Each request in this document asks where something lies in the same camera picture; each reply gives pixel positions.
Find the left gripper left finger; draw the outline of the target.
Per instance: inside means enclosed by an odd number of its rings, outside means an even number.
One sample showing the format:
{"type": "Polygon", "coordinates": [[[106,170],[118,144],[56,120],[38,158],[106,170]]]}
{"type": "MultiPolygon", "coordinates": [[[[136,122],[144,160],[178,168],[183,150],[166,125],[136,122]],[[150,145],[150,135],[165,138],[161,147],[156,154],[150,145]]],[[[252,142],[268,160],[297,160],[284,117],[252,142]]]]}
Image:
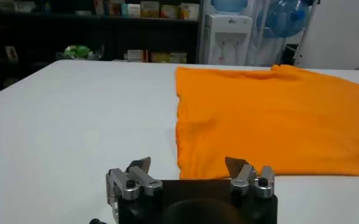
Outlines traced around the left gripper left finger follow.
{"type": "Polygon", "coordinates": [[[163,190],[163,182],[149,176],[151,158],[133,160],[125,171],[119,168],[110,169],[105,174],[107,204],[114,213],[118,212],[120,198],[136,200],[143,193],[150,197],[157,197],[163,190]]]}

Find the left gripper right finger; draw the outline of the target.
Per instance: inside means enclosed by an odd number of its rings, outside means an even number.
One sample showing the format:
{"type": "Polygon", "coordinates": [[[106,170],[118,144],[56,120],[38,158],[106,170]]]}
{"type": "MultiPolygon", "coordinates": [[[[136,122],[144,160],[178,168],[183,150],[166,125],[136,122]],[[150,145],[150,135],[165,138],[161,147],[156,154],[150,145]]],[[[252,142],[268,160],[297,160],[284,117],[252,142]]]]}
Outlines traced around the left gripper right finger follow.
{"type": "Polygon", "coordinates": [[[274,196],[275,172],[271,166],[263,166],[261,174],[245,159],[226,157],[225,163],[231,180],[231,190],[245,196],[252,191],[256,197],[268,199],[274,196]]]}

